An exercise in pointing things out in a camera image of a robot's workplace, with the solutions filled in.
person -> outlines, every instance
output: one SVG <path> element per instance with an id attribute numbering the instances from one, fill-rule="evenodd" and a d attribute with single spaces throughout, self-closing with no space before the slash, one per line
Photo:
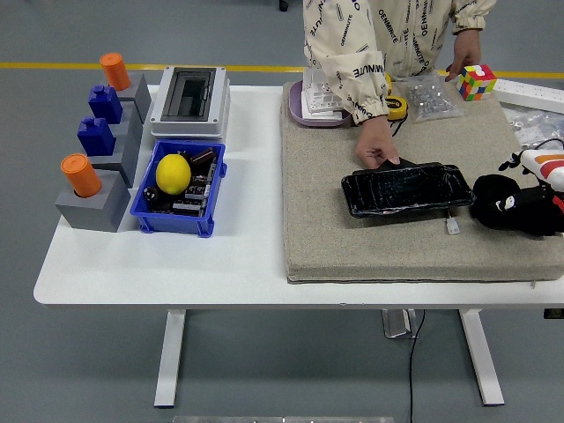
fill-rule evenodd
<path id="1" fill-rule="evenodd" d="M 399 164 L 387 121 L 388 85 L 434 68 L 449 21 L 456 35 L 450 81 L 481 60 L 479 32 L 496 0 L 304 0 L 304 54 L 321 68 L 361 125 L 355 154 L 367 168 Z"/>

yellow floor line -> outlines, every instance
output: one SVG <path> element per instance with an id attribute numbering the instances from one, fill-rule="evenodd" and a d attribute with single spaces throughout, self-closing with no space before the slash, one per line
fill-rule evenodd
<path id="1" fill-rule="evenodd" d="M 199 64 L 141 64 L 127 63 L 127 68 L 133 71 L 162 71 L 167 66 L 183 66 L 190 68 L 225 67 L 230 72 L 264 72 L 264 73 L 302 73 L 303 66 L 257 66 L 257 65 L 199 65 Z M 0 69 L 38 69 L 54 71 L 96 71 L 100 70 L 99 63 L 46 63 L 46 62 L 0 62 Z M 511 70 L 497 70 L 498 78 L 529 78 L 529 79 L 564 79 L 564 72 L 521 72 Z"/>

bag of screws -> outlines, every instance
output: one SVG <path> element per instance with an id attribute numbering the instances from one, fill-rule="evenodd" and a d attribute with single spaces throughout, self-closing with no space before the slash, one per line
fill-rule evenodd
<path id="1" fill-rule="evenodd" d="M 404 91 L 413 122 L 424 122 L 463 115 L 445 91 L 445 82 L 436 70 L 415 77 L 399 78 L 398 85 Z"/>

plastic bag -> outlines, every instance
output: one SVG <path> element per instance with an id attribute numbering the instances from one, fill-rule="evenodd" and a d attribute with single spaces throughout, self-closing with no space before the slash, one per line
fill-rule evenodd
<path id="1" fill-rule="evenodd" d="M 539 145 L 550 138 L 564 139 L 564 115 L 531 110 L 515 116 L 509 121 L 521 146 L 528 148 Z M 550 141 L 540 146 L 542 149 L 560 149 L 561 143 Z"/>
<path id="2" fill-rule="evenodd" d="M 436 70 L 416 77 L 399 78 L 414 122 L 462 116 L 463 110 L 445 91 L 445 82 Z"/>

white table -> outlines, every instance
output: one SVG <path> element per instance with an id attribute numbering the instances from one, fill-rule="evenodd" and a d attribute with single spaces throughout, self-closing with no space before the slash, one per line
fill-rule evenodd
<path id="1" fill-rule="evenodd" d="M 155 406 L 174 405 L 187 309 L 459 309 L 484 404 L 503 404 L 482 308 L 563 308 L 564 278 L 534 283 L 306 284 L 286 281 L 279 109 L 281 87 L 232 86 L 226 177 L 213 236 L 142 234 L 126 213 L 117 234 L 61 218 L 34 289 L 49 307 L 139 306 L 168 311 Z M 153 140 L 145 127 L 135 187 Z"/>

